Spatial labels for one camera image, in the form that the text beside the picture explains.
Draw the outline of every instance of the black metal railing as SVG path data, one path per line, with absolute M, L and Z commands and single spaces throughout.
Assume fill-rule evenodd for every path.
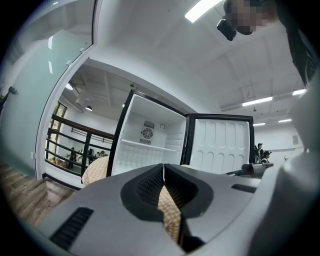
M 89 147 L 94 147 L 94 148 L 99 148 L 99 149 L 102 149 L 102 150 L 106 150 L 106 151 L 110 151 L 111 149 L 108 148 L 108 147 L 104 147 L 104 146 L 100 146 L 100 145 L 95 145 L 95 144 L 92 144 L 90 143 L 90 140 L 93 139 L 93 140 L 98 140 L 100 142 L 105 142 L 105 143 L 109 143 L 109 144 L 112 144 L 112 141 L 114 139 L 114 135 L 113 134 L 110 134 L 110 133 L 107 133 L 107 132 L 103 132 L 103 131 L 100 131 L 100 130 L 96 130 L 96 129 L 93 129 L 93 128 L 90 128 L 90 127 L 87 127 L 87 126 L 84 126 L 82 124 L 79 124 L 79 123 L 76 123 L 76 122 L 73 122 L 73 121 L 70 121 L 70 120 L 67 120 L 67 119 L 64 119 L 60 116 L 57 116 L 55 114 L 52 115 L 52 121 L 56 120 L 57 122 L 60 122 L 64 125 L 67 125 L 67 126 L 70 126 L 71 127 L 71 132 L 75 132 L 80 134 L 80 135 L 83 135 L 85 136 L 85 141 L 82 141 L 80 139 L 76 139 L 72 136 L 69 136 L 69 135 L 66 135 L 66 134 L 63 134 L 62 132 L 56 130 L 56 129 L 52 129 L 52 128 L 48 128 L 48 133 L 47 133 L 47 144 L 46 144 L 46 154 L 45 154 L 45 161 L 59 169 L 62 169 L 68 173 L 71 173 L 71 174 L 74 174 L 76 176 L 80 176 L 82 177 L 86 168 L 88 167 L 87 166 L 87 159 L 89 160 L 89 162 L 92 162 L 94 161 L 95 159 L 97 159 L 98 157 L 94 156 L 94 155 L 90 155 L 89 154 Z M 80 151 L 76 151 L 76 150 L 73 150 L 65 145 L 62 145 L 54 140 L 51 139 L 51 135 L 52 134 L 56 134 L 56 136 L 63 136 L 63 137 L 66 137 L 67 139 L 70 139 L 72 141 L 75 141 L 75 142 L 78 142 L 78 143 L 82 143 L 84 145 L 83 147 L 83 151 L 80 152 Z M 61 156 L 59 154 L 57 154 L 56 152 L 52 152 L 51 150 L 49 150 L 49 145 L 50 143 L 54 144 L 56 147 L 60 147 L 62 149 L 65 149 L 67 151 L 70 151 L 71 153 L 75 153 L 75 154 L 78 154 L 80 156 L 82 156 L 82 160 L 81 162 L 76 162 L 76 161 L 73 161 L 73 160 L 70 160 L 68 159 L 67 157 L 64 157 L 64 156 Z M 69 164 L 73 164 L 75 166 L 79 166 L 81 167 L 81 173 L 78 173 L 78 172 L 75 172 L 73 170 L 70 170 L 66 167 L 63 167 L 59 164 L 56 164 L 52 161 L 49 161 L 49 154 L 53 155 L 55 159 L 59 159 L 59 160 L 63 160 Z

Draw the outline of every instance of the black camera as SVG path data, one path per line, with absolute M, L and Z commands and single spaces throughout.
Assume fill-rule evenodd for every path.
M 227 21 L 226 16 L 222 17 L 216 27 L 229 41 L 232 41 L 236 37 L 237 31 Z

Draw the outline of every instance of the open refrigerator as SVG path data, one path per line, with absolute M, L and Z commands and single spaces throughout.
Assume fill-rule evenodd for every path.
M 107 176 L 162 163 L 225 174 L 254 162 L 254 144 L 252 116 L 185 115 L 132 90 L 114 134 Z

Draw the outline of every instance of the black baseboard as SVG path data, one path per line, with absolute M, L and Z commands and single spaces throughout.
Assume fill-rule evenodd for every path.
M 73 189 L 73 190 L 80 190 L 81 188 L 79 188 L 79 187 L 76 187 L 76 186 L 72 186 L 72 185 L 70 185 L 70 184 L 68 184 L 68 183 L 65 183 L 65 182 L 63 182 L 63 181 L 61 181 L 61 180 L 59 180 L 59 179 L 57 179 L 57 178 L 55 178 L 55 177 L 52 177 L 51 175 L 49 175 L 49 174 L 47 174 L 47 173 L 44 173 L 44 174 L 42 174 L 42 178 L 44 179 L 44 178 L 49 178 L 50 180 L 53 180 L 53 181 L 55 181 L 55 182 L 57 182 L 57 183 L 59 183 L 59 184 L 61 184 L 61 185 L 64 185 L 64 186 L 66 186 L 66 187 L 68 187 L 68 188 L 70 188 L 70 189 Z

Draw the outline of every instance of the refrigerator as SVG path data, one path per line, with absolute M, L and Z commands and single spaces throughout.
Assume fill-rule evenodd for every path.
M 154 164 L 226 174 L 254 162 L 254 145 L 252 116 L 183 114 L 131 90 L 115 130 L 107 177 Z

